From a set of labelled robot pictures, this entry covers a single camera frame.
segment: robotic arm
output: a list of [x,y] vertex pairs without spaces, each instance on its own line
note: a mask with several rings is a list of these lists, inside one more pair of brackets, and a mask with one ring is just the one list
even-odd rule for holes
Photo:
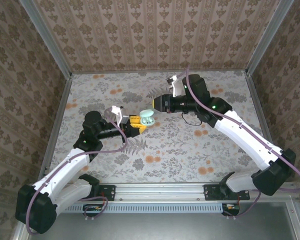
[[[138,123],[138,116],[127,115],[122,107],[112,106],[112,112],[116,114],[116,124],[127,138],[134,138],[147,128]],[[39,191],[31,207],[29,226],[40,234],[45,233],[57,216],[73,203],[83,198],[97,197],[101,193],[98,179],[88,174],[79,176],[80,170],[88,166],[97,153],[82,153],[100,151],[103,148],[102,139],[121,136],[121,133],[112,123],[106,122],[98,111],[88,112],[82,126],[83,130],[66,158],[44,178],[33,185],[22,186],[18,192],[15,218],[25,224],[30,201]],[[70,161],[78,154],[82,155]],[[70,180],[75,183],[65,187]]]
[[[172,77],[167,82],[173,88],[177,88],[176,81],[176,78]],[[212,128],[216,128],[230,137],[253,159],[258,168],[247,172],[231,172],[220,182],[220,192],[225,197],[231,193],[257,189],[268,196],[272,196],[288,179],[292,170],[243,129],[243,126],[248,128],[270,149],[284,157],[292,165],[295,163],[296,154],[289,148],[283,151],[280,147],[271,144],[249,127],[225,100],[219,97],[211,97],[205,80],[198,74],[189,75],[189,83],[193,93],[201,103],[218,113],[237,120],[240,122],[240,125],[203,109],[190,94],[186,78],[182,80],[185,95],[175,96],[175,93],[180,93],[181,90],[174,89],[173,94],[164,94],[155,98],[152,103],[153,107],[160,112],[168,114],[194,112],[200,121],[209,124]]]

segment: purple cable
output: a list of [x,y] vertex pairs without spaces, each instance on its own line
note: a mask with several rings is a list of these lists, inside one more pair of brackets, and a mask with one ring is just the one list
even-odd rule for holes
[[[217,111],[214,111],[210,108],[208,108],[207,106],[205,106],[202,102],[200,102],[200,100],[196,97],[196,95],[194,94],[194,92],[191,89],[190,86],[190,81],[189,81],[189,69],[190,69],[190,65],[188,65],[188,67],[185,70],[185,79],[186,79],[186,85],[189,89],[190,94],[192,95],[193,99],[205,110],[207,110],[210,113],[213,113],[217,116],[223,117],[225,119],[228,119],[232,122],[234,122],[235,124],[241,126],[244,130],[246,130],[252,137],[254,137],[259,143],[261,143],[266,149],[269,150],[269,152],[273,153],[277,158],[279,158],[280,160],[282,160],[285,164],[287,164],[290,168],[292,168],[292,170],[294,170],[299,176],[300,176],[300,171],[293,166],[290,162],[288,162],[283,156],[281,156],[279,153],[277,153],[276,151],[272,150],[271,147],[269,147],[267,144],[265,144],[257,135],[255,135],[249,128],[247,128],[244,125],[241,125],[241,123],[235,119],[233,119],[232,117],[226,116],[222,113],[219,113]],[[279,188],[281,191],[285,191],[285,192],[291,192],[291,193],[300,193],[300,187],[296,188],[296,189],[289,189],[289,188]]]
[[[26,210],[26,215],[25,215],[25,226],[26,226],[26,230],[27,232],[34,236],[34,235],[37,235],[38,233],[37,232],[33,232],[31,231],[31,228],[30,228],[30,212],[31,212],[31,208],[32,208],[32,205],[34,204],[34,201],[36,199],[36,197],[38,196],[38,194],[40,193],[40,191],[49,183],[49,181],[65,166],[67,165],[68,163],[70,163],[73,159],[79,157],[79,156],[82,156],[82,155],[88,155],[88,154],[110,154],[110,153],[117,153],[117,152],[121,152],[123,151],[127,145],[128,145],[128,139],[127,139],[127,136],[125,135],[125,133],[121,130],[120,127],[117,126],[117,124],[110,118],[109,116],[109,113],[111,112],[111,107],[110,108],[107,108],[105,111],[104,111],[104,116],[108,119],[108,121],[110,123],[112,123],[112,125],[121,133],[121,135],[123,136],[124,138],[124,142],[125,144],[123,145],[123,147],[117,149],[117,150],[107,150],[107,151],[87,151],[87,152],[82,152],[82,153],[79,153],[77,155],[74,155],[72,157],[69,158],[68,161],[65,161],[61,166],[59,166],[52,174],[50,177],[47,178],[47,180],[38,188],[38,190],[34,193],[33,197],[31,198],[30,202],[29,202],[29,205],[28,205],[28,208]],[[96,199],[96,198],[103,198],[103,197],[91,197],[91,198],[87,198],[87,199],[82,199],[81,201],[88,201],[88,200],[92,200],[92,199]],[[108,205],[108,199],[106,199],[106,206],[104,209],[106,209]]]
[[[105,196],[94,196],[94,197],[90,197],[90,198],[85,198],[85,199],[80,199],[80,201],[90,201],[90,200],[96,200],[96,199],[103,199],[105,200],[105,206],[103,207],[103,209],[101,209],[101,211],[96,215],[94,216],[94,218],[98,218],[106,209],[107,209],[107,206],[108,206],[108,198],[106,198]],[[83,212],[83,215],[87,218],[87,210],[90,209],[90,208],[93,208],[95,206],[91,205],[91,206],[87,206]]]
[[185,75],[186,74],[186,71],[183,71],[183,72],[181,72],[180,74],[178,74],[177,76],[176,76],[176,78],[178,79],[178,78],[181,78],[183,75]]

